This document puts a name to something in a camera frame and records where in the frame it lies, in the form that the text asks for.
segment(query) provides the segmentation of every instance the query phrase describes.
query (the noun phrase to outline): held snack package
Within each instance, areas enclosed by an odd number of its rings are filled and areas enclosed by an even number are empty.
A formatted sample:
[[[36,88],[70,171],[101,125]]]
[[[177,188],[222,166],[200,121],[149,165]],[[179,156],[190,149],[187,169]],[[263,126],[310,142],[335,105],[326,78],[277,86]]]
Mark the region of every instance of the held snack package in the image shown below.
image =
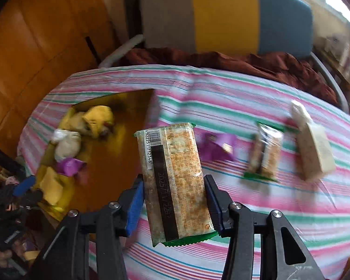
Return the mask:
[[[258,123],[249,167],[244,177],[256,177],[277,181],[276,171],[280,160],[283,132],[268,125]]]
[[[135,133],[153,246],[185,245],[216,235],[190,123]]]

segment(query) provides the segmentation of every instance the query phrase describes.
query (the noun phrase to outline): chair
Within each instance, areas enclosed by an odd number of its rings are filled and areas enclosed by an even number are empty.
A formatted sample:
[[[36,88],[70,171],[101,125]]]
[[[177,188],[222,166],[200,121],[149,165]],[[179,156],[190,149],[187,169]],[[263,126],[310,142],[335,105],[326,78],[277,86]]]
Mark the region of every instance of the chair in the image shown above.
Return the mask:
[[[227,55],[284,51],[311,59],[314,70],[349,113],[340,87],[311,51],[312,11],[302,0],[125,0],[130,40],[99,67],[110,67],[131,48],[172,47]]]

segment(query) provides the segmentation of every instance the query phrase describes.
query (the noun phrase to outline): white barcode label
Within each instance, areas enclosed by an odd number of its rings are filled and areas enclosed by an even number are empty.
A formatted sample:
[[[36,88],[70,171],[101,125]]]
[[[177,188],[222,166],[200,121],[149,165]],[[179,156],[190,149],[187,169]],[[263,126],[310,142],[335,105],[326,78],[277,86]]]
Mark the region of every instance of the white barcode label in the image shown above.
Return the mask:
[[[151,147],[161,145],[161,131],[158,129],[146,129],[144,136],[145,156],[147,159],[147,168],[153,168],[153,158],[151,154]]]

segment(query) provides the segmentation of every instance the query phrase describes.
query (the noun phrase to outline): maroon blanket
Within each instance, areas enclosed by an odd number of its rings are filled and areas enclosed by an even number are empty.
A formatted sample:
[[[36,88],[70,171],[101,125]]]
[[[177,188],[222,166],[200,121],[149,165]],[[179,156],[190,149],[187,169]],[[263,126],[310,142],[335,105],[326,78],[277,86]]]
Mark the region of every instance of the maroon blanket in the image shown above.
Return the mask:
[[[191,65],[250,74],[287,84],[337,106],[334,91],[321,80],[309,63],[298,61],[284,52],[229,57],[214,51],[188,54],[173,48],[134,48],[115,65],[140,64]]]

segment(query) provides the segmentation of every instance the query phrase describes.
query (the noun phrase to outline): open box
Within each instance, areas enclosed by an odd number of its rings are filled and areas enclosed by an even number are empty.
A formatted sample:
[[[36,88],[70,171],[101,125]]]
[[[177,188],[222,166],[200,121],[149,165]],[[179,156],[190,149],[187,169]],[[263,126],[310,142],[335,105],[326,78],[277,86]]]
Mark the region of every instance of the open box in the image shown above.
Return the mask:
[[[82,146],[76,156],[87,163],[87,180],[79,182],[73,177],[57,176],[62,192],[52,205],[42,200],[39,206],[52,217],[62,220],[69,209],[88,212],[100,209],[117,200],[124,189],[132,186],[141,172],[137,140],[133,134],[155,126],[159,116],[159,103],[154,89],[121,92],[80,102],[69,108],[58,128],[67,128],[67,122],[75,113],[86,112],[90,107],[106,105],[111,108],[115,124],[107,138],[93,139],[82,136]],[[40,188],[47,167],[55,169],[56,146],[49,143],[36,173],[34,188]]]

